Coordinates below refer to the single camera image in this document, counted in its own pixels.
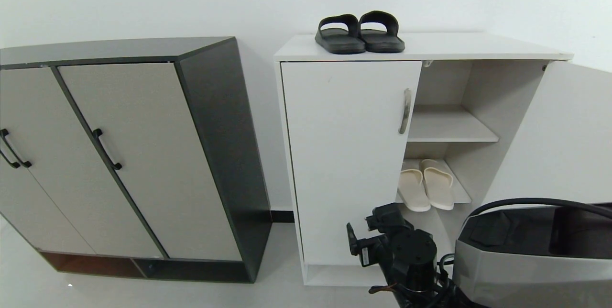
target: white slipper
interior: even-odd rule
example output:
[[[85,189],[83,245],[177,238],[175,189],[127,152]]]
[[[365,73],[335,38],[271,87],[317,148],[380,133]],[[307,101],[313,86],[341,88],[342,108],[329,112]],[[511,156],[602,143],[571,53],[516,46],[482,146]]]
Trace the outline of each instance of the white slipper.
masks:
[[[423,173],[419,169],[419,160],[404,160],[398,188],[402,201],[410,210],[424,212],[431,208],[423,186]]]
[[[451,192],[453,176],[446,167],[435,160],[422,160],[420,169],[425,179],[425,189],[431,205],[442,210],[453,210],[455,197]]]

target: gray floor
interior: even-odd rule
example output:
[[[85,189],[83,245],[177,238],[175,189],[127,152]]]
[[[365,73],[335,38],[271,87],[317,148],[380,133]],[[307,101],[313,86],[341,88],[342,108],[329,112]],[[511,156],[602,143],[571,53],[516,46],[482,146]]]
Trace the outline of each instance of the gray floor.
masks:
[[[255,284],[119,279],[57,273],[6,221],[0,232],[2,308],[394,308],[391,293],[304,286],[295,226],[275,223]]]

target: door handle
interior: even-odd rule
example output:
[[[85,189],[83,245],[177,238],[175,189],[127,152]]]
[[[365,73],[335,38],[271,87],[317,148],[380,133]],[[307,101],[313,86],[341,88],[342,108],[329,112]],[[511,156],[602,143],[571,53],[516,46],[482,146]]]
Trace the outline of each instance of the door handle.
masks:
[[[107,150],[104,149],[104,146],[102,145],[102,142],[100,142],[100,136],[103,135],[103,132],[101,129],[95,129],[94,131],[91,132],[92,136],[94,136],[94,140],[96,140],[96,143],[98,143],[98,145],[100,146],[100,148],[103,151],[104,154],[104,160],[107,162],[107,164],[109,164],[114,170],[118,171],[121,168],[123,168],[123,166],[117,162],[116,164],[113,163],[113,161],[111,160],[109,153],[107,153]]]
[[[8,160],[8,158],[6,158],[6,156],[4,156],[4,153],[2,152],[2,150],[0,150],[0,155],[2,155],[2,158],[4,158],[4,160],[6,161],[7,164],[9,164],[9,166],[13,167],[13,168],[19,168],[22,165],[20,165],[17,162],[11,162]]]
[[[404,134],[406,132],[406,127],[408,127],[408,117],[410,116],[410,103],[412,102],[412,94],[410,89],[407,88],[404,90],[404,114],[402,115],[402,125],[400,125],[400,134]]]
[[[9,144],[9,141],[6,140],[6,136],[8,136],[8,135],[9,135],[9,130],[7,130],[7,129],[0,130],[0,137],[4,141],[4,144],[6,144],[6,146],[8,147],[9,151],[11,152],[11,154],[13,154],[13,157],[17,158],[17,162],[19,162],[19,164],[21,164],[25,168],[30,168],[32,166],[32,162],[22,161],[21,158],[19,158],[17,156],[17,153],[15,153],[15,151],[13,150],[13,147],[11,147],[11,145]]]

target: cabinet top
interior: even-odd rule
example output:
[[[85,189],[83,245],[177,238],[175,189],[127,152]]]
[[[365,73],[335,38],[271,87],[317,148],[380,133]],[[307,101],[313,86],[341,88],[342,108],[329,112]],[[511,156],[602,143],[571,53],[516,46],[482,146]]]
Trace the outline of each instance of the cabinet top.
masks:
[[[150,38],[4,48],[0,49],[0,68],[175,62],[234,39],[233,36]]]
[[[401,33],[402,53],[334,55],[315,43],[314,35],[296,35],[274,55],[277,62],[353,62],[372,60],[569,60],[573,54],[489,33]]]

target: black and gray cabinet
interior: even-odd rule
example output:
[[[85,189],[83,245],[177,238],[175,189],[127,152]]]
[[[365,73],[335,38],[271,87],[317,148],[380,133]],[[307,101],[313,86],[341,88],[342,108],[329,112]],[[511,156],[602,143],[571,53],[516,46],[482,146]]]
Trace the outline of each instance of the black and gray cabinet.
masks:
[[[0,212],[59,271],[253,282],[271,226],[235,38],[0,51]]]

